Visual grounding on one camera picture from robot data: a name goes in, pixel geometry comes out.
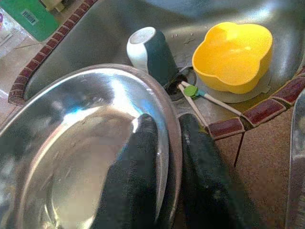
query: yellow plastic bowl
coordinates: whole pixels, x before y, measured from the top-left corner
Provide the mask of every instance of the yellow plastic bowl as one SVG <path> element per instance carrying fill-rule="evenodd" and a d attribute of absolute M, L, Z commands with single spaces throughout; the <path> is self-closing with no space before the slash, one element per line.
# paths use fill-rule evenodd
<path fill-rule="evenodd" d="M 196 49 L 197 75 L 218 91 L 251 91 L 269 68 L 272 34 L 261 25 L 223 22 L 213 26 Z"/>

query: sink basin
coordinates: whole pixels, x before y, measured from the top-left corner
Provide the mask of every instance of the sink basin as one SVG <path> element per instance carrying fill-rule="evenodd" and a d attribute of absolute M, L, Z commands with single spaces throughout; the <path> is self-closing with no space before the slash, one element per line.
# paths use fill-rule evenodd
<path fill-rule="evenodd" d="M 230 21 L 260 24 L 273 35 L 273 57 L 266 73 L 271 77 L 270 90 L 232 104 L 243 112 L 283 86 L 300 66 L 305 47 L 304 10 L 299 0 L 99 0 L 35 72 L 24 98 L 83 67 L 107 62 L 131 65 L 126 54 L 128 37 L 145 26 L 165 34 L 178 67 L 191 65 L 192 55 L 207 31 Z M 196 104 L 209 124 L 234 117 L 204 99 Z M 192 112 L 183 99 L 175 105 L 178 113 Z"/>

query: barcode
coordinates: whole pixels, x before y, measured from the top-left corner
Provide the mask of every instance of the barcode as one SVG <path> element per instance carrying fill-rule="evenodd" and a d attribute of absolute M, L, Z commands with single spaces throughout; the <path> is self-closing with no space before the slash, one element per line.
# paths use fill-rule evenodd
<path fill-rule="evenodd" d="M 35 25 L 38 22 L 38 19 L 35 17 L 35 15 L 28 9 L 22 11 L 21 14 L 23 17 L 25 17 L 26 20 L 28 20 L 29 23 L 31 23 L 31 25 Z"/>

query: metal mixing bowl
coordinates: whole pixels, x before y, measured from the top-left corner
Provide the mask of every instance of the metal mixing bowl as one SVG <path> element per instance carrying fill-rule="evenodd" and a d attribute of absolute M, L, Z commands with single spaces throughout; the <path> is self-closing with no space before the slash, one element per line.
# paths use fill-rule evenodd
<path fill-rule="evenodd" d="M 170 99 L 144 72 L 101 64 L 43 89 L 0 132 L 1 226 L 89 228 L 108 167 L 144 113 L 158 128 L 157 214 L 171 224 L 182 153 Z"/>

